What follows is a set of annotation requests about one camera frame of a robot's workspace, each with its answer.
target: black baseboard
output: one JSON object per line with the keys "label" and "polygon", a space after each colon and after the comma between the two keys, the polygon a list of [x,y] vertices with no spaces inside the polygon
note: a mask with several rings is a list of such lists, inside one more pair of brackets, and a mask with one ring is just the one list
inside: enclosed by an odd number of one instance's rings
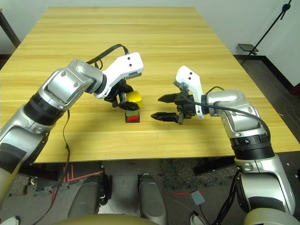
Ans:
{"label": "black baseboard", "polygon": [[265,55],[233,55],[237,60],[260,60],[274,74],[274,76],[287,89],[291,90],[294,86],[286,79],[286,77],[276,68],[276,66]]}

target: black cable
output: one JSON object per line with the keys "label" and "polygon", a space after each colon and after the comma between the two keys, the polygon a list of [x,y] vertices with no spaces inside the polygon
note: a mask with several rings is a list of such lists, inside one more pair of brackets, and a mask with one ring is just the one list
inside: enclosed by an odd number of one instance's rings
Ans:
{"label": "black cable", "polygon": [[120,47],[122,47],[124,49],[125,55],[130,54],[129,50],[124,45],[116,44],[116,45],[113,45],[112,47],[106,49],[104,52],[102,52],[100,55],[96,56],[95,58],[87,61],[86,63],[88,63],[88,64],[95,63],[95,62],[101,60],[102,58],[104,58],[105,56],[107,56],[112,51],[114,51],[114,50],[116,50],[117,48],[120,48]]}
{"label": "black cable", "polygon": [[99,68],[99,66],[98,66],[98,64],[97,64],[97,62],[94,62],[94,66],[97,68],[97,69],[102,69],[102,67],[103,67],[103,62],[102,62],[102,60],[99,60],[100,62],[101,62],[101,66],[100,66],[100,68]]}
{"label": "black cable", "polygon": [[224,88],[221,88],[221,87],[219,87],[219,86],[215,86],[215,87],[212,87],[209,91],[207,91],[207,92],[206,92],[206,95],[207,95],[208,93],[210,93],[212,90],[216,89],[216,88],[219,88],[219,89],[221,89],[221,90],[225,90]]}
{"label": "black cable", "polygon": [[46,215],[47,213],[50,211],[50,209],[52,208],[54,202],[55,202],[55,199],[56,199],[56,196],[57,196],[57,193],[58,193],[58,190],[60,189],[60,186],[61,186],[61,183],[62,183],[62,180],[64,179],[64,177],[66,176],[67,174],[67,171],[68,171],[68,165],[69,165],[69,160],[70,160],[70,155],[71,155],[71,149],[70,149],[70,146],[68,145],[67,141],[66,141],[66,137],[65,137],[65,128],[68,124],[70,120],[70,110],[68,109],[67,111],[67,121],[66,121],[66,124],[62,130],[62,136],[64,138],[64,141],[66,143],[66,146],[65,148],[67,149],[67,159],[66,159],[66,163],[65,163],[65,170],[64,172],[62,173],[62,175],[60,176],[59,178],[59,181],[58,181],[58,184],[56,186],[56,190],[55,190],[55,193],[54,193],[54,196],[53,196],[53,199],[51,200],[51,204],[49,206],[49,209],[46,211],[46,213],[39,219],[37,220],[35,223],[33,223],[32,225],[36,225],[39,221],[41,221]]}
{"label": "black cable", "polygon": [[251,113],[248,113],[248,112],[244,112],[242,110],[238,110],[238,109],[233,109],[233,108],[227,108],[227,107],[222,107],[222,106],[216,106],[216,105],[207,105],[207,104],[203,104],[203,103],[199,103],[199,102],[195,102],[195,101],[192,101],[190,100],[189,98],[187,97],[183,97],[185,100],[187,100],[188,102],[190,103],[193,103],[194,105],[199,105],[199,106],[204,106],[204,107],[208,107],[208,108],[213,108],[213,109],[220,109],[220,110],[227,110],[227,111],[232,111],[232,112],[235,112],[235,113],[240,113],[240,114],[244,114],[248,117],[251,117],[253,119],[256,119],[257,121],[260,122],[260,124],[264,127],[264,129],[266,130],[267,132],[267,135],[268,137],[271,139],[271,133],[270,133],[270,130],[267,126],[267,124],[259,117],[251,114]]}
{"label": "black cable", "polygon": [[227,215],[229,209],[231,208],[233,202],[234,202],[234,198],[236,195],[236,186],[235,186],[235,180],[236,177],[239,175],[239,171],[237,171],[235,173],[235,175],[233,176],[233,180],[230,186],[230,191],[229,191],[229,195],[228,198],[226,199],[226,201],[224,202],[224,204],[222,205],[218,216],[216,218],[216,220],[214,221],[214,223],[212,225],[220,225],[221,222],[224,220],[225,216]]}
{"label": "black cable", "polygon": [[205,221],[207,222],[207,224],[210,225],[210,222],[208,221],[208,219],[206,218],[205,214],[204,214],[203,211],[202,211],[201,204],[199,205],[199,208],[200,208],[200,211],[201,211],[201,213],[202,213],[203,218],[205,219]]}

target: green block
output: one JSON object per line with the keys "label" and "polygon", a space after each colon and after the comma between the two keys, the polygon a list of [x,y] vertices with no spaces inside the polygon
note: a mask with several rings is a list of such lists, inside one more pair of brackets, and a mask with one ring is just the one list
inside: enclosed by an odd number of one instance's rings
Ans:
{"label": "green block", "polygon": [[134,111],[126,110],[125,115],[126,116],[135,116],[135,115],[139,114],[139,111],[140,111],[139,109],[138,110],[134,110]]}

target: wire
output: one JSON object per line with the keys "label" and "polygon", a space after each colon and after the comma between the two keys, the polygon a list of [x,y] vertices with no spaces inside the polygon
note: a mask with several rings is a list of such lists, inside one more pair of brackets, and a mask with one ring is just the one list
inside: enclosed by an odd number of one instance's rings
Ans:
{"label": "wire", "polygon": [[293,105],[291,104],[291,102],[290,102],[290,101],[289,101],[282,93],[280,93],[280,92],[276,89],[276,87],[275,87],[273,84],[271,84],[269,81],[267,81],[267,80],[265,80],[265,79],[262,79],[262,78],[258,78],[258,79],[256,79],[255,81],[259,81],[259,80],[264,81],[264,82],[266,82],[267,84],[269,84],[269,85],[273,88],[273,90],[275,90],[279,95],[281,95],[281,97],[283,97],[283,98],[288,102],[288,105],[285,105],[285,106],[284,106],[284,110],[285,110],[285,112],[289,115],[289,117],[292,119],[292,121],[294,122],[296,128],[297,128],[298,131],[300,132],[300,127],[298,126],[297,122],[294,120],[293,116],[291,116],[290,113],[286,110],[286,107],[287,107],[287,106],[290,106],[290,108],[292,109],[292,112],[294,113],[295,117],[296,117],[298,120],[300,120],[300,118],[297,116],[297,113],[295,112],[294,108],[295,108],[295,109],[298,109],[298,110],[300,110],[300,108],[297,108],[297,107],[293,106]]}
{"label": "wire", "polygon": [[97,62],[94,62],[94,66],[97,68],[97,69],[102,69],[102,67],[103,67],[103,62],[102,62],[102,60],[99,60],[100,62],[101,62],[101,67],[99,68],[99,66],[98,66],[98,64],[97,64]]}
{"label": "wire", "polygon": [[219,89],[221,89],[221,90],[225,90],[224,88],[221,88],[221,87],[219,87],[219,86],[215,86],[215,87],[211,88],[209,91],[207,91],[207,92],[206,92],[206,95],[207,95],[208,93],[210,93],[212,90],[216,89],[216,88],[219,88]]}
{"label": "wire", "polygon": [[256,119],[256,120],[259,121],[260,124],[264,127],[264,129],[265,129],[266,132],[267,132],[268,137],[271,139],[271,133],[270,133],[270,130],[269,130],[267,124],[266,124],[261,118],[255,116],[255,115],[253,115],[253,114],[250,114],[250,113],[248,113],[248,112],[244,112],[244,111],[238,110],[238,109],[227,108],[227,107],[216,106],[216,105],[207,105],[207,104],[195,102],[195,101],[190,100],[190,99],[187,98],[187,97],[183,97],[183,98],[184,98],[185,100],[187,100],[188,102],[193,103],[193,104],[195,104],[195,105],[204,106],[204,107],[213,108],[213,109],[220,109],[220,110],[232,111],[232,112],[244,114],[244,115],[246,115],[246,116],[248,116],[248,117],[251,117],[251,118],[253,118],[253,119]]}
{"label": "wire", "polygon": [[235,186],[235,180],[236,177],[239,175],[239,171],[237,171],[235,173],[235,175],[233,176],[233,180],[230,186],[230,191],[229,191],[229,195],[228,198],[226,199],[226,201],[224,202],[224,204],[222,205],[216,220],[214,221],[214,223],[212,225],[220,225],[221,222],[224,220],[224,218],[226,217],[229,209],[231,208],[233,202],[234,202],[234,198],[235,198],[235,194],[236,194],[236,186]]}
{"label": "wire", "polygon": [[176,203],[182,205],[183,207],[187,208],[187,209],[190,210],[191,212],[194,212],[194,210],[192,210],[190,207],[188,207],[188,206],[186,206],[185,204],[183,204],[183,203],[181,203],[181,202],[179,202],[179,201],[173,199],[173,198],[170,197],[169,195],[166,194],[165,196],[168,197],[168,198],[170,198],[170,199],[172,199],[174,202],[176,202]]}
{"label": "wire", "polygon": [[107,56],[109,53],[111,53],[112,51],[116,50],[117,48],[120,48],[122,47],[124,49],[124,53],[125,55],[128,55],[130,54],[129,50],[124,46],[124,45],[121,45],[121,44],[116,44],[116,45],[113,45],[112,47],[106,49],[104,52],[102,52],[100,55],[96,56],[95,58],[87,61],[86,63],[88,64],[92,64],[92,63],[95,63],[97,61],[101,61],[102,58],[104,58],[105,56]]}
{"label": "wire", "polygon": [[200,211],[201,211],[201,213],[202,213],[202,216],[203,216],[203,218],[205,219],[205,221],[207,222],[207,224],[210,224],[210,222],[208,221],[208,219],[206,218],[205,214],[204,214],[203,211],[202,211],[201,204],[199,205],[199,208],[200,208]]}
{"label": "wire", "polygon": [[32,225],[36,225],[39,221],[41,221],[46,215],[47,213],[50,211],[50,209],[52,208],[54,202],[55,202],[55,199],[56,199],[56,196],[57,196],[57,193],[58,193],[58,190],[60,189],[60,186],[61,186],[61,183],[62,183],[62,180],[64,179],[64,177],[66,176],[67,174],[67,171],[68,171],[68,165],[69,165],[69,160],[70,160],[70,155],[71,155],[71,149],[70,149],[70,146],[68,145],[67,141],[66,141],[66,137],[65,137],[65,128],[68,124],[70,120],[70,110],[68,109],[67,111],[67,121],[66,121],[66,124],[62,130],[62,136],[64,138],[64,141],[66,143],[66,146],[65,148],[67,149],[67,159],[66,159],[66,163],[65,163],[65,170],[63,171],[62,175],[60,176],[59,178],[59,181],[58,181],[58,184],[56,186],[55,189],[53,189],[53,192],[52,192],[52,196],[51,196],[51,203],[50,203],[50,206],[49,206],[49,209],[46,211],[46,213],[39,219],[37,220],[35,223],[33,223]]}

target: yellow block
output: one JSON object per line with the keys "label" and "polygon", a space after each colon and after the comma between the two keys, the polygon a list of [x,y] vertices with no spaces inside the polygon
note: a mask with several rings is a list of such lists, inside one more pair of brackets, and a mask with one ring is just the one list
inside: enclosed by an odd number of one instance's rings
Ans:
{"label": "yellow block", "polygon": [[138,106],[142,107],[142,97],[140,96],[139,92],[137,90],[126,93],[126,99],[128,102],[134,102],[137,103]]}

